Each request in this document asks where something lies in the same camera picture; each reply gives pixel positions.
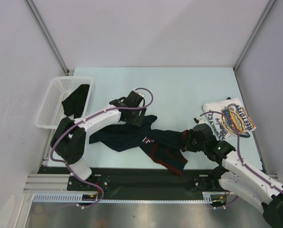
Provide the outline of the navy tank top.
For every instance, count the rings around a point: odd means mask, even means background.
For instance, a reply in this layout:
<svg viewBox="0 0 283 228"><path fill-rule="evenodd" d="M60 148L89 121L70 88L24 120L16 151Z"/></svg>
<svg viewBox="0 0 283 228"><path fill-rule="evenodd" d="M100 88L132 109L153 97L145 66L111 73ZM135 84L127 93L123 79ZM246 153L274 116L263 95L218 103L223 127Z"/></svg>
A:
<svg viewBox="0 0 283 228"><path fill-rule="evenodd" d="M139 147L153 162L182 176L188 163L182 153L189 131L152 129L157 119L155 115L147 115L141 126L130 123L109 125L90 135L89 143L101 142L116 152Z"/></svg>

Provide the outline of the white tank top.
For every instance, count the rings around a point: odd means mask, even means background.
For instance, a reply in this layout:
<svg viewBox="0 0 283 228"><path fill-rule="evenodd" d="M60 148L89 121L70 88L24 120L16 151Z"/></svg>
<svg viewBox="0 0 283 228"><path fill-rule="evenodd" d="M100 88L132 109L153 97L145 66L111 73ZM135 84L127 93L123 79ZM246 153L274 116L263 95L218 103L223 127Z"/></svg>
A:
<svg viewBox="0 0 283 228"><path fill-rule="evenodd" d="M221 140L226 140L231 136L249 138L250 133L256 129L243 103L238 98L206 103L202 109L215 134Z"/></svg>

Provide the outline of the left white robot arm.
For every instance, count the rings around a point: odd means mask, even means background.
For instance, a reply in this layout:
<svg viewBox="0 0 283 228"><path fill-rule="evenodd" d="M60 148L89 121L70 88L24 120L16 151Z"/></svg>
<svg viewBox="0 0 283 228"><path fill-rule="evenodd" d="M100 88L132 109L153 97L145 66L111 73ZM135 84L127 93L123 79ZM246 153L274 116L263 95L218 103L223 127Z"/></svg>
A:
<svg viewBox="0 0 283 228"><path fill-rule="evenodd" d="M62 158L60 162L78 178L80 187L89 190L94 186L94 177L91 176L92 170L84 160L88 137L117 122L140 126L146 108L145 95L132 90L127 97L110 101L106 107L94 114L76 119L65 117L60 121L50 142L51 153Z"/></svg>

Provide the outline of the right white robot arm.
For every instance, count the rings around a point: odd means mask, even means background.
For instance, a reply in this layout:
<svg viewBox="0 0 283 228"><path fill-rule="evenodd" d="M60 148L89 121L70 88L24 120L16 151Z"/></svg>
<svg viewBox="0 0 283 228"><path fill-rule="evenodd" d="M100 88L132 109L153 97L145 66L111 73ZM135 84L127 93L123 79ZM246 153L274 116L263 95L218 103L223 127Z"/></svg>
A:
<svg viewBox="0 0 283 228"><path fill-rule="evenodd" d="M203 152L218 166L209 177L213 190L228 190L255 207L272 228L283 228L283 184L256 169L227 141L218 140L205 123L187 131L184 148Z"/></svg>

